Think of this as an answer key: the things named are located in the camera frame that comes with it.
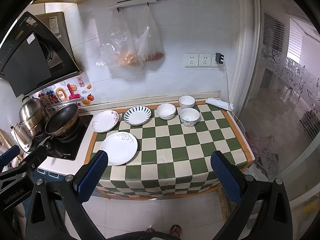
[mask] blue gripper pad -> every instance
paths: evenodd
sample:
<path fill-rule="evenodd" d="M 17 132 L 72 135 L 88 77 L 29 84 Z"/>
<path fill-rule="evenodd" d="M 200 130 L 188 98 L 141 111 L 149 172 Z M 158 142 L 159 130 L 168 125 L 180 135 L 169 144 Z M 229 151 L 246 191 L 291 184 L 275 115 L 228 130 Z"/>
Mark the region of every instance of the blue gripper pad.
<path fill-rule="evenodd" d="M 90 166 L 83 179 L 77 185 L 79 203 L 87 202 L 98 184 L 101 176 L 108 166 L 108 155 L 104 151 L 98 151 L 87 164 Z"/>
<path fill-rule="evenodd" d="M 18 145 L 13 145 L 9 150 L 0 156 L 0 166 L 6 166 L 15 157 L 18 156 L 20 148 Z"/>
<path fill-rule="evenodd" d="M 217 151 L 213 152 L 211 155 L 211 167 L 229 200 L 239 204 L 242 199 L 242 188 L 226 164 L 218 156 Z"/>

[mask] plastic bag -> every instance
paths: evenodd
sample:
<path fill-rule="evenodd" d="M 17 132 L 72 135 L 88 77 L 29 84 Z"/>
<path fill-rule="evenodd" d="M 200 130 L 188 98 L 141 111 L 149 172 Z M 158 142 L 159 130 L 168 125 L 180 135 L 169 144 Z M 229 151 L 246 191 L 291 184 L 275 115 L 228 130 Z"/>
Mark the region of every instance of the plastic bag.
<path fill-rule="evenodd" d="M 164 56 L 158 28 L 149 6 L 143 11 L 139 24 L 138 57 L 143 61 L 156 61 Z"/>
<path fill-rule="evenodd" d="M 96 65 L 141 68 L 135 49 L 135 40 L 125 21 L 125 12 L 116 9 L 112 12 L 111 25 L 100 44 Z"/>

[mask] green and white tablecloth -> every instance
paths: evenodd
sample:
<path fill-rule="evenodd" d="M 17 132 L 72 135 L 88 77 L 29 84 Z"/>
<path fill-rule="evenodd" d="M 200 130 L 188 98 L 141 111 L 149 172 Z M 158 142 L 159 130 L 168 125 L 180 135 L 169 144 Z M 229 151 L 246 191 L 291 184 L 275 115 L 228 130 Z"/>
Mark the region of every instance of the green and white tablecloth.
<path fill-rule="evenodd" d="M 106 136 L 118 131 L 133 134 L 138 151 L 127 164 L 108 166 L 97 188 L 111 196 L 132 198 L 203 192 L 219 183 L 210 166 L 215 150 L 243 168 L 247 158 L 223 113 L 207 104 L 194 108 L 201 118 L 194 127 L 180 123 L 179 107 L 167 121 L 151 110 L 150 120 L 141 126 L 128 125 L 119 114 L 121 120 L 112 130 L 97 134 L 91 157 Z"/>

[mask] bowl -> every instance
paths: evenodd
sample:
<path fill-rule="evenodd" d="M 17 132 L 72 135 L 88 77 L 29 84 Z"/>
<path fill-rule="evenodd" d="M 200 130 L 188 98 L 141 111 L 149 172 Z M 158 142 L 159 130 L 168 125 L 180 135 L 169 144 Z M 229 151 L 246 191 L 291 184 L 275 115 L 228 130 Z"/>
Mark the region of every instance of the bowl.
<path fill-rule="evenodd" d="M 158 106 L 157 113 L 161 119 L 169 120 L 174 117 L 176 107 L 172 104 L 162 104 Z"/>
<path fill-rule="evenodd" d="M 179 116 L 184 126 L 191 127 L 198 122 L 200 114 L 194 108 L 185 108 L 180 111 Z"/>
<path fill-rule="evenodd" d="M 178 99 L 181 109 L 193 108 L 196 100 L 192 96 L 181 96 Z"/>

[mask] plate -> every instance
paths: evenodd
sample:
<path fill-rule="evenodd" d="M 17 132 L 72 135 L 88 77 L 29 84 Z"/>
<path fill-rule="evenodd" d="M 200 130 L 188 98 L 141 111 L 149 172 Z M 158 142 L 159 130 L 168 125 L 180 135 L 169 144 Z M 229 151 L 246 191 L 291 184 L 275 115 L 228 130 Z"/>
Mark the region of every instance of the plate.
<path fill-rule="evenodd" d="M 97 114 L 91 123 L 91 129 L 94 132 L 107 132 L 115 127 L 119 121 L 119 114 L 113 110 L 103 111 Z"/>
<path fill-rule="evenodd" d="M 148 121 L 151 110 L 146 106 L 135 106 L 124 113 L 124 121 L 129 125 L 141 125 Z"/>
<path fill-rule="evenodd" d="M 128 132 L 110 134 L 100 150 L 108 154 L 108 165 L 122 165 L 133 158 L 138 149 L 137 139 Z"/>

